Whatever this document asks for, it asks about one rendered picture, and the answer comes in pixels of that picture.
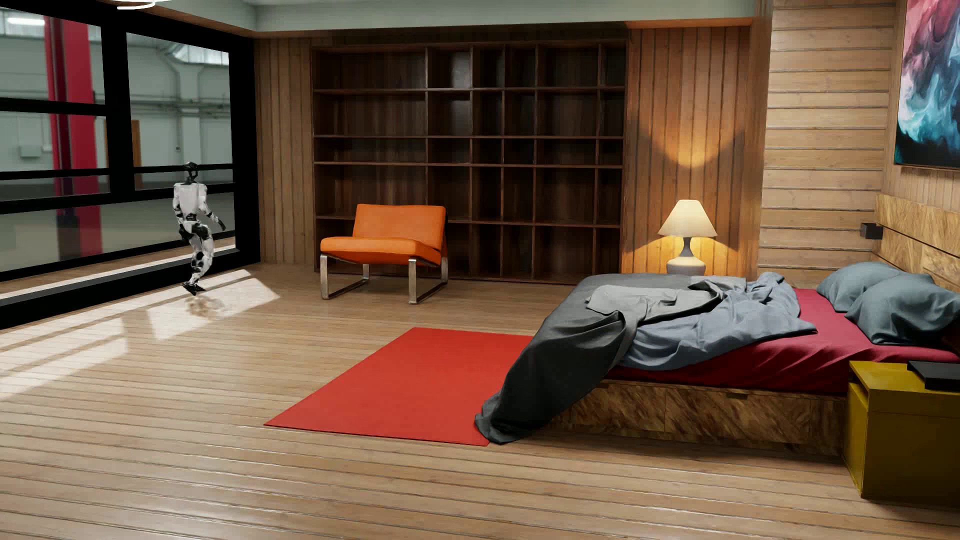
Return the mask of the black flat box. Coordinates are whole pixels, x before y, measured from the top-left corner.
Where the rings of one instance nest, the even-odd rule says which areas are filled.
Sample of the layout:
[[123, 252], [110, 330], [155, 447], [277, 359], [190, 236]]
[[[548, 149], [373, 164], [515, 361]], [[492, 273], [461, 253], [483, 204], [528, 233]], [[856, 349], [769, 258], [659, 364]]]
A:
[[960, 392], [960, 362], [909, 360], [906, 365], [919, 376], [926, 390]]

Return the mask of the cream shade table lamp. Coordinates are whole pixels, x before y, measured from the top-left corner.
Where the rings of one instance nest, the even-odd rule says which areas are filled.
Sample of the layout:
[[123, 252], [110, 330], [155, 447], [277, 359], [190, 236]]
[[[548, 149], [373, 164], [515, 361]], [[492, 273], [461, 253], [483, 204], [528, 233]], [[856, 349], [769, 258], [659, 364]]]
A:
[[717, 231], [702, 202], [678, 200], [657, 234], [661, 237], [678, 237], [683, 241], [680, 253], [666, 262], [667, 274], [690, 277], [706, 275], [706, 264], [691, 249], [693, 238], [717, 237]]

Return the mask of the dark wooden bookshelf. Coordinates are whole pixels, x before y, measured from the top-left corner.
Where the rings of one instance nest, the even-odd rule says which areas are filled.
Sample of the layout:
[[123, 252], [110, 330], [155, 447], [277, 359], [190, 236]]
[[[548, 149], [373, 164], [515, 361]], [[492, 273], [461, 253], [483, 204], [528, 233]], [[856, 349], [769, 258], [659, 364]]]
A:
[[314, 51], [316, 240], [359, 204], [446, 208], [454, 278], [620, 270], [623, 41]]

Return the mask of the abstract blue pink painting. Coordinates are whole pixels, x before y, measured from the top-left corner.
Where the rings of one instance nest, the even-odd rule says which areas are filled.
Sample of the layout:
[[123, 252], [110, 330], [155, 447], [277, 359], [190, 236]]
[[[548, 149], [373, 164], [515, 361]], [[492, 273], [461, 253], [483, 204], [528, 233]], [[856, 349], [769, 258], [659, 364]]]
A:
[[905, 0], [894, 162], [960, 170], [960, 0]]

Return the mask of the yellow bedside cabinet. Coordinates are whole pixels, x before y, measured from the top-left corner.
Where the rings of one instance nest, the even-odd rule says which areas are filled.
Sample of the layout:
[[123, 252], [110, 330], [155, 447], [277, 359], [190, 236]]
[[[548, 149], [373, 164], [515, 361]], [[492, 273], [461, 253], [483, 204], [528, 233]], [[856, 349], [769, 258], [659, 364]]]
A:
[[849, 364], [843, 459], [861, 497], [960, 509], [960, 391], [907, 364]]

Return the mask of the orange lounge chair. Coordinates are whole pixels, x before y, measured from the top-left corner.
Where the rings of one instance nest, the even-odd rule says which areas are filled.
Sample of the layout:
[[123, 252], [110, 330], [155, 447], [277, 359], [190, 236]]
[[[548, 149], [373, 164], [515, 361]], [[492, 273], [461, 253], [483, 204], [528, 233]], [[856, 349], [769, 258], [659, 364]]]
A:
[[[450, 281], [446, 226], [447, 210], [431, 204], [371, 204], [356, 206], [349, 236], [330, 236], [319, 243], [320, 296], [330, 300], [365, 286], [373, 264], [406, 264], [409, 304], [416, 305], [445, 288]], [[362, 276], [339, 290], [330, 289], [330, 260], [362, 266]], [[418, 292], [418, 269], [437, 267], [439, 283]]]

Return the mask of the grey crumpled blanket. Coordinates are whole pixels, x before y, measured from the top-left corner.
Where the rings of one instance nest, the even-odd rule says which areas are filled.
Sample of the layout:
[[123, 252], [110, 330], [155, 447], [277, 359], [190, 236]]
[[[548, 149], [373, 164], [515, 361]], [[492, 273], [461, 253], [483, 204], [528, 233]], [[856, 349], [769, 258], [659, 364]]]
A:
[[581, 280], [544, 319], [474, 424], [506, 444], [544, 427], [618, 365], [662, 372], [757, 342], [815, 334], [778, 273], [603, 274]]

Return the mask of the black framed glass window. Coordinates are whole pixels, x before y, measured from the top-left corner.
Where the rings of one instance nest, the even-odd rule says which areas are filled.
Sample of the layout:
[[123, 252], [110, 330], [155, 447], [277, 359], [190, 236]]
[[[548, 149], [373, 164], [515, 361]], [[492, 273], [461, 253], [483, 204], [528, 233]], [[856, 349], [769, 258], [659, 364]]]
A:
[[255, 41], [161, 0], [0, 0], [0, 285], [189, 248], [172, 262], [0, 293], [0, 329], [190, 279], [174, 184], [198, 165], [214, 258], [261, 262]]

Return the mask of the white humanoid robot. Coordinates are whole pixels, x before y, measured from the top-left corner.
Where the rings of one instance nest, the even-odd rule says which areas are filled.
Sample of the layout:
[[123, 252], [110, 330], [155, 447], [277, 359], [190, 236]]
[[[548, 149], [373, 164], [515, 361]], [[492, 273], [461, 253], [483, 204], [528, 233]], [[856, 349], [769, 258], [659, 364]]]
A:
[[191, 295], [204, 292], [199, 281], [210, 270], [214, 259], [213, 233], [201, 216], [216, 223], [222, 231], [227, 229], [223, 219], [217, 216], [208, 203], [208, 187], [198, 181], [199, 166], [193, 161], [184, 165], [186, 180], [174, 184], [172, 208], [177, 222], [177, 233], [189, 244], [193, 254], [190, 259], [190, 278], [182, 284]]

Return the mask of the red floor rug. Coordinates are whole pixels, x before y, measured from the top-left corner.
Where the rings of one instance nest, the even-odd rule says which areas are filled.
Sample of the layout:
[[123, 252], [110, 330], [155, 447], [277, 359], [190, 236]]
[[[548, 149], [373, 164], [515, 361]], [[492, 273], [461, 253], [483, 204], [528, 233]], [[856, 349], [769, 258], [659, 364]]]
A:
[[486, 447], [474, 417], [531, 340], [413, 327], [267, 426]]

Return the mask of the grey pillow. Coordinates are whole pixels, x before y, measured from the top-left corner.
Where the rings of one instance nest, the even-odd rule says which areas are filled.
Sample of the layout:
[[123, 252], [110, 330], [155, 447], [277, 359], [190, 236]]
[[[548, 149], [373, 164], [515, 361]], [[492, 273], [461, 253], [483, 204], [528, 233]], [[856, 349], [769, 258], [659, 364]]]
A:
[[905, 271], [884, 262], [858, 262], [829, 274], [815, 290], [830, 302], [835, 313], [847, 313], [867, 289], [904, 275]]
[[900, 275], [863, 292], [846, 319], [874, 345], [928, 346], [960, 319], [960, 293], [929, 275]]

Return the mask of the wooden bed with red sheet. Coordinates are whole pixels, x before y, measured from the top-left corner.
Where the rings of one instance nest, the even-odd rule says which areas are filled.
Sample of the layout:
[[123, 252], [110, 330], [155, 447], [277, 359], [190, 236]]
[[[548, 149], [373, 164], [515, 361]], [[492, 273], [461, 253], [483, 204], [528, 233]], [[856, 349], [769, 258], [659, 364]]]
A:
[[960, 323], [932, 349], [879, 346], [813, 289], [797, 295], [816, 333], [674, 371], [614, 369], [547, 429], [837, 456], [851, 362], [960, 362], [948, 351], [960, 350]]

